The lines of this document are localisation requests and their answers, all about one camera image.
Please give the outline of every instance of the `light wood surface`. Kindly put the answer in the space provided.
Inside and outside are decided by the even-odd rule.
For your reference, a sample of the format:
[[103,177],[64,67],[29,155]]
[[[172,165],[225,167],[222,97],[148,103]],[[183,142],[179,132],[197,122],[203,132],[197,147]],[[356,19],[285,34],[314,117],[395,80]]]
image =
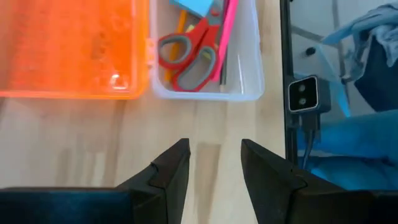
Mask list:
[[5,99],[0,187],[115,186],[190,138],[182,223],[256,223],[240,160],[243,138],[284,156],[279,0],[258,0],[266,93],[257,102]]

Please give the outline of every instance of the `black camera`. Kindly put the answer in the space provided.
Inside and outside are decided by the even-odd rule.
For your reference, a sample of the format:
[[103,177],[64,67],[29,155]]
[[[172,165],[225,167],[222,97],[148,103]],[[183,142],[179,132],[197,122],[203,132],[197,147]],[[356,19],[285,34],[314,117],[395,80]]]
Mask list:
[[325,113],[331,109],[329,82],[310,75],[289,85],[289,111]]

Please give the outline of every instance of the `scissors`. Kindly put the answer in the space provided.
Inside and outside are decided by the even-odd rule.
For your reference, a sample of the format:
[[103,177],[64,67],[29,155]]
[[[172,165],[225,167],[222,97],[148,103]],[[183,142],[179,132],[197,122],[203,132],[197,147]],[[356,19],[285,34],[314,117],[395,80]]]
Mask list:
[[[159,39],[159,52],[161,48],[167,44],[181,42],[186,46],[186,50],[182,57],[174,61],[170,61],[167,57],[159,54],[159,64],[161,66],[177,71],[171,80],[175,91],[198,92],[215,75],[216,65],[219,60],[216,41],[221,20],[221,10],[217,7],[213,7],[209,14],[202,18],[192,31],[187,33],[174,33]],[[182,78],[188,75],[189,71],[204,53],[208,53],[211,58],[208,70],[193,87],[183,86],[181,84]]]

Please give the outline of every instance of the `pink marker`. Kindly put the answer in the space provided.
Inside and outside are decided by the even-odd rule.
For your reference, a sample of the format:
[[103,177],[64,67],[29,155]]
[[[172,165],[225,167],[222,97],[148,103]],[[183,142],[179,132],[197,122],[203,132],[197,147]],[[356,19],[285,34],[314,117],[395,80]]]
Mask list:
[[216,64],[216,72],[211,79],[213,82],[219,82],[221,76],[221,68],[223,67],[226,51],[228,48],[229,38],[231,37],[232,28],[234,27],[236,9],[238,8],[239,0],[229,0],[228,10],[226,12],[225,21],[223,24],[223,34],[221,35],[220,47],[218,49],[218,63]]

